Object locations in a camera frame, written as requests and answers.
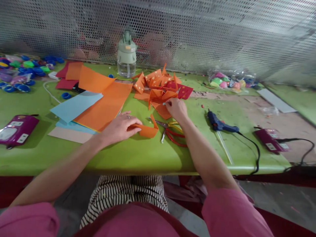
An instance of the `blue glue gun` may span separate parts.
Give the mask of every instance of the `blue glue gun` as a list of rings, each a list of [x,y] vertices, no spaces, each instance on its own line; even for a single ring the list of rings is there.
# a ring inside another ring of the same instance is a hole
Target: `blue glue gun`
[[[214,131],[228,131],[228,132],[239,132],[239,128],[236,126],[229,126],[225,124],[224,122],[220,121],[215,113],[212,111],[208,110],[207,117],[212,125],[212,128]]]

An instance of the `blue paper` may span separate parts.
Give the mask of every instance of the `blue paper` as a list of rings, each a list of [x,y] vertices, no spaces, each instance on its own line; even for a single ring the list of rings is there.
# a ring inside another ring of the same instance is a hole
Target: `blue paper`
[[[103,95],[101,93],[84,91],[81,94],[57,105],[50,111],[66,123],[70,123],[102,97]]]
[[[96,131],[93,131],[92,129],[84,127],[84,126],[77,124],[75,122],[66,123],[65,121],[63,121],[61,119],[57,122],[56,126],[76,130],[79,132],[85,132],[85,133],[89,133],[89,134],[97,134],[98,133]]]

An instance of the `metal mesh wall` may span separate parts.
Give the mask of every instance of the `metal mesh wall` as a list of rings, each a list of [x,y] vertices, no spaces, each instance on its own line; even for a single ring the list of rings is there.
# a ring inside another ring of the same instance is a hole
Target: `metal mesh wall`
[[[116,63],[130,29],[137,63],[205,74],[244,70],[316,86],[315,0],[1,1],[0,49]]]

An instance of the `pink sleeve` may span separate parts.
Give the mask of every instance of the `pink sleeve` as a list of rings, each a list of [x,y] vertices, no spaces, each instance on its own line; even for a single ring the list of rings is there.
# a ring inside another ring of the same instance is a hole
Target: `pink sleeve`
[[[16,206],[0,215],[0,236],[57,236],[59,219],[47,202]]]
[[[216,189],[209,193],[202,215],[212,237],[273,236],[247,197],[235,189]]]

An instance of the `person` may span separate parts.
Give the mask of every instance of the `person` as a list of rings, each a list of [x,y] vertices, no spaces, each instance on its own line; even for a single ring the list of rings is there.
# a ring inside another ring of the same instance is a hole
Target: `person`
[[[186,137],[194,166],[208,191],[202,215],[210,236],[273,236],[226,165],[189,119],[182,100],[166,102]],[[69,157],[37,176],[0,215],[0,236],[56,236],[59,220],[52,204],[101,149],[128,139],[142,122],[118,115]],[[196,236],[168,213],[161,176],[101,176],[75,236]]]

